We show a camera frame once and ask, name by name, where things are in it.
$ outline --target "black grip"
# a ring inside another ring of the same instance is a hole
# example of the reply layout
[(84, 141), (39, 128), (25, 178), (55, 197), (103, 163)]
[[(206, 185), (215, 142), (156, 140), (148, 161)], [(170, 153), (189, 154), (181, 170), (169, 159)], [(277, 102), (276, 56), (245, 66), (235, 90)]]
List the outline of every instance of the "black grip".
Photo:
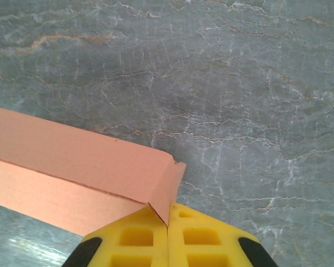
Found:
[(101, 242), (101, 238), (91, 238), (80, 243), (62, 267), (88, 267)]
[(249, 238), (239, 238), (239, 244), (252, 266), (278, 267), (260, 243), (257, 243)]

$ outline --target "yellow tool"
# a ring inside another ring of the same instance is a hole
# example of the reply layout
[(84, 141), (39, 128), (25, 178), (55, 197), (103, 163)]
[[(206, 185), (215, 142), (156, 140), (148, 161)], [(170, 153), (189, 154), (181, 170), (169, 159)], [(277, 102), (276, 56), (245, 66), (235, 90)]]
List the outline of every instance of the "yellow tool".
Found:
[(62, 267), (277, 267), (257, 238), (181, 204), (147, 206), (82, 239)]

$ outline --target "marble countertop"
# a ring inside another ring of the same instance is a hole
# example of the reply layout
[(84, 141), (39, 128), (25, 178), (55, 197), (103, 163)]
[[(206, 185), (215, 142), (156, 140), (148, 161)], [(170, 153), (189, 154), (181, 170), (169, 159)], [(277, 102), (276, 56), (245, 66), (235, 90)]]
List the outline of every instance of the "marble countertop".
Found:
[[(0, 0), (0, 106), (167, 151), (180, 203), (334, 266), (334, 0)], [(0, 266), (79, 241), (0, 207)]]

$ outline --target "folded cardboard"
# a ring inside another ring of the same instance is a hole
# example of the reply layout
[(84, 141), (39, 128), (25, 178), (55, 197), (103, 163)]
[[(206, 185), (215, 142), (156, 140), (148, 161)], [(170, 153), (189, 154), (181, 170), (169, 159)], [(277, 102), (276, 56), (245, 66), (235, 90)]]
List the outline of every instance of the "folded cardboard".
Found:
[(0, 205), (79, 235), (145, 205), (168, 224), (184, 169), (163, 151), (0, 108)]

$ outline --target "rectangular hole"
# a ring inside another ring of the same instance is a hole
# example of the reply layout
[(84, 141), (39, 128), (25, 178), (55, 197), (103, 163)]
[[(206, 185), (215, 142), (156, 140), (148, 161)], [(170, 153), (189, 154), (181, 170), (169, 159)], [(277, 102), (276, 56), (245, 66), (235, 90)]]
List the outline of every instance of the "rectangular hole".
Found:
[(187, 255), (188, 267), (228, 267), (226, 255), (189, 254)]
[(120, 236), (120, 246), (153, 246), (154, 233), (148, 228), (125, 228)]
[(109, 267), (151, 267), (152, 256), (113, 255)]
[(210, 228), (186, 228), (183, 231), (185, 245), (220, 245), (218, 233)]

